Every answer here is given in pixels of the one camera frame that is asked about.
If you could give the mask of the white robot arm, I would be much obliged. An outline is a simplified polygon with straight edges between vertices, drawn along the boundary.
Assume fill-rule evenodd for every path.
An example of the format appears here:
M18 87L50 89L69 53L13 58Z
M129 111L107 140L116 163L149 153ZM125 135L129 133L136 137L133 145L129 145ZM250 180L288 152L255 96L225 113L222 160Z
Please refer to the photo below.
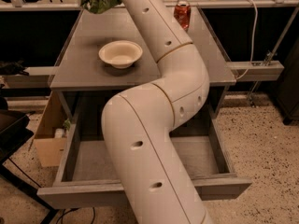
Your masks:
M139 224L213 224L170 138L204 105L209 77L161 0L122 0L160 78L113 96L102 113L107 150Z

